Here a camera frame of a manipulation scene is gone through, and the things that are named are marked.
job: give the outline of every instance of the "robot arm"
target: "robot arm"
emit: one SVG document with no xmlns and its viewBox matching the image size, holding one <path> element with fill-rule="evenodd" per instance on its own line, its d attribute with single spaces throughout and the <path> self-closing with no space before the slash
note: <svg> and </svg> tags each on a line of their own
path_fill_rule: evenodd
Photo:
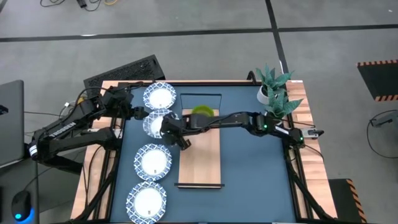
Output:
<svg viewBox="0 0 398 224">
<path fill-rule="evenodd" d="M 143 119 L 148 113 L 143 107 L 131 108 L 134 96 L 124 89 L 111 87 L 104 96 L 94 96 L 77 104 L 71 113 L 34 133 L 28 145 L 33 160 L 46 166 L 80 174 L 81 164 L 57 156 L 59 152 L 78 147 L 100 144 L 106 150 L 116 150 L 120 145 L 111 128 L 77 136 L 102 116 Z"/>
<path fill-rule="evenodd" d="M 160 132 L 167 144 L 178 144 L 181 150 L 191 146 L 184 136 L 200 134 L 211 128 L 242 127 L 250 134 L 264 136 L 271 134 L 286 140 L 291 146 L 304 147 L 303 134 L 300 129 L 285 129 L 278 125 L 280 120 L 260 113 L 238 112 L 226 116 L 208 117 L 202 114 L 183 115 L 176 119 L 173 113 L 164 116 Z"/>
</svg>

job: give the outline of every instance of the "gray floor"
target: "gray floor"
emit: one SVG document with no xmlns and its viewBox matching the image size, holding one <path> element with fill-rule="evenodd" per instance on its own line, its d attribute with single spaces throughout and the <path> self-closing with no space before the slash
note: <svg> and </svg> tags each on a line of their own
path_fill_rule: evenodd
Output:
<svg viewBox="0 0 398 224">
<path fill-rule="evenodd" d="M 398 19 L 395 0 L 278 0 L 272 5 L 279 27 L 396 24 Z M 8 0 L 0 13 L 0 37 L 270 26 L 260 0 L 119 0 L 91 13 L 72 0 L 49 8 L 40 7 L 38 0 Z M 397 29 L 281 34 L 293 79 L 304 80 L 315 123 L 325 130 L 320 144 L 328 177 L 354 180 L 369 222 L 398 220 L 397 161 L 375 155 L 366 142 L 368 119 L 398 103 L 374 102 L 355 63 L 397 59 L 397 37 Z M 83 88 L 85 78 L 151 54 L 168 79 L 242 79 L 265 63 L 280 70 L 272 34 L 3 42 L 0 83 L 23 79 L 25 110 L 59 113 Z M 52 119 L 26 115 L 25 130 Z M 369 138 L 381 153 L 398 156 L 398 138 L 392 132 L 388 126 L 372 129 Z M 39 180 L 40 207 L 46 210 L 40 214 L 42 223 L 65 221 L 78 177 L 52 170 Z"/>
</svg>

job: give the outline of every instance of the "laptop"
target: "laptop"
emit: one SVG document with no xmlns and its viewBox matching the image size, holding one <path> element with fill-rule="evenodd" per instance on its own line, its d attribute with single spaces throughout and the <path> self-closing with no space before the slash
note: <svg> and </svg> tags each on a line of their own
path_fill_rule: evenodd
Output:
<svg viewBox="0 0 398 224">
<path fill-rule="evenodd" d="M 0 168 L 24 158 L 24 82 L 0 85 Z"/>
</svg>

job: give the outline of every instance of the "green plant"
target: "green plant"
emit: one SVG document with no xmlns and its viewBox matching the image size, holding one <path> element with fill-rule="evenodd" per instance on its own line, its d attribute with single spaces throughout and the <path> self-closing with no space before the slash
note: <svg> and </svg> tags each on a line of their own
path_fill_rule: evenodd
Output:
<svg viewBox="0 0 398 224">
<path fill-rule="evenodd" d="M 285 84 L 287 80 L 290 80 L 292 72 L 281 74 L 275 78 L 275 68 L 270 71 L 268 65 L 266 65 L 265 72 L 266 75 L 263 75 L 261 70 L 256 68 L 257 75 L 261 77 L 263 89 L 267 91 L 267 87 L 270 87 L 276 95 L 283 93 L 285 90 L 280 87 Z"/>
<path fill-rule="evenodd" d="M 269 104 L 265 105 L 266 110 L 274 115 L 275 118 L 282 119 L 285 115 L 290 114 L 295 110 L 303 101 L 301 100 L 294 100 L 289 101 L 287 96 L 281 94 L 279 96 L 275 96 L 275 92 L 271 87 L 268 87 L 268 97 L 269 97 Z"/>
</svg>

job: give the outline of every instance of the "white plate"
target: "white plate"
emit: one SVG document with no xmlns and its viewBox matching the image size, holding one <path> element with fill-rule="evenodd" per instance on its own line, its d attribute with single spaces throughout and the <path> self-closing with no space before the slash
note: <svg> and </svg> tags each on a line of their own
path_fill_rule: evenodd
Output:
<svg viewBox="0 0 398 224">
<path fill-rule="evenodd" d="M 166 146 L 146 144 L 138 149 L 134 158 L 134 170 L 146 181 L 160 180 L 172 166 L 172 155 Z"/>
<path fill-rule="evenodd" d="M 153 224 L 166 212 L 166 191 L 155 182 L 137 184 L 127 196 L 127 215 L 134 223 Z"/>
<path fill-rule="evenodd" d="M 173 111 L 160 109 L 149 113 L 149 115 L 144 118 L 144 122 L 142 124 L 144 131 L 152 138 L 162 138 L 160 135 L 160 128 L 162 127 L 163 116 L 171 112 Z"/>
<path fill-rule="evenodd" d="M 176 96 L 172 85 L 161 82 L 153 83 L 144 91 L 144 103 L 152 110 L 167 109 L 174 104 Z"/>
</svg>

